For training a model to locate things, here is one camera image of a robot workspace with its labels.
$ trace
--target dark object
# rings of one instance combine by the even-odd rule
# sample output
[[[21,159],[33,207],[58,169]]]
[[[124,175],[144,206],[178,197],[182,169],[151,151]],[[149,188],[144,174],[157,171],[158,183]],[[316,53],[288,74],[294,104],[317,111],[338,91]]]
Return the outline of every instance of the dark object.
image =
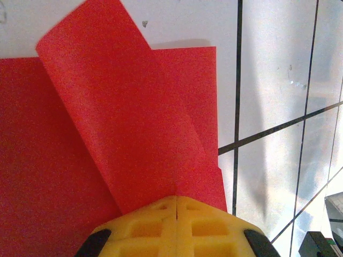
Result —
[[[103,229],[91,234],[74,257],[98,257],[110,234],[109,229]]]
[[[329,218],[330,222],[337,222],[337,223],[343,223],[343,220],[339,220],[337,218]]]
[[[244,234],[256,257],[280,257],[265,235],[251,229],[246,229]]]
[[[299,253],[301,257],[337,257],[321,232],[307,232]]]

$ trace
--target black rubber pad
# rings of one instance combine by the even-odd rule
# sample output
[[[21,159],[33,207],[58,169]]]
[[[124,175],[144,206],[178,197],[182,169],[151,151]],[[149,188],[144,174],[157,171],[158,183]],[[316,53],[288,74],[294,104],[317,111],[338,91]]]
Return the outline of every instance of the black rubber pad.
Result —
[[[77,251],[75,257],[98,257],[110,235],[109,229],[91,234]]]
[[[244,235],[256,257],[280,257],[265,235],[251,229],[246,229]]]

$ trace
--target red paper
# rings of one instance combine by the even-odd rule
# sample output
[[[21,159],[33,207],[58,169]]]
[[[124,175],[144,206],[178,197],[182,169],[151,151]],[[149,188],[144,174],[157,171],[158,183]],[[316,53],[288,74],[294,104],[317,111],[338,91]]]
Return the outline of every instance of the red paper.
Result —
[[[119,209],[39,59],[0,83],[0,256],[73,256]]]
[[[226,210],[215,48],[152,51],[118,0],[88,0],[37,50],[0,60],[1,256],[72,256],[167,195]]]

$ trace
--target red paper sheet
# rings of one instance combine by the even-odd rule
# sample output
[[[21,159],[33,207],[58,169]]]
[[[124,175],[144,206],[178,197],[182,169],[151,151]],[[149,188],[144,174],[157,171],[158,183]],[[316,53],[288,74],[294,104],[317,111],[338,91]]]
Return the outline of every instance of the red paper sheet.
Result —
[[[179,92],[188,85],[163,72],[120,1],[88,0],[37,51],[122,213],[179,192],[178,177],[211,161]],[[222,179],[215,187],[223,207]]]
[[[38,58],[0,59],[0,256],[73,256],[120,211]]]
[[[88,0],[38,53],[0,60],[1,256],[72,256],[167,195],[226,210],[215,48],[152,51],[119,1]]]

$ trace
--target tile floor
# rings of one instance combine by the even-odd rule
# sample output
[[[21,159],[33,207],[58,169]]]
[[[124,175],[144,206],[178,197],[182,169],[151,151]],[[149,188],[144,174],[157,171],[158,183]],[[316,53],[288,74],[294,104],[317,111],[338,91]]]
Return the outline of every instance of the tile floor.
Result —
[[[38,39],[81,2],[2,0],[0,58],[36,56]],[[281,256],[298,256],[308,230],[330,236],[324,197],[343,191],[343,2],[244,0],[241,24],[241,0],[122,2],[154,49],[217,47],[219,167],[229,212],[261,227]]]

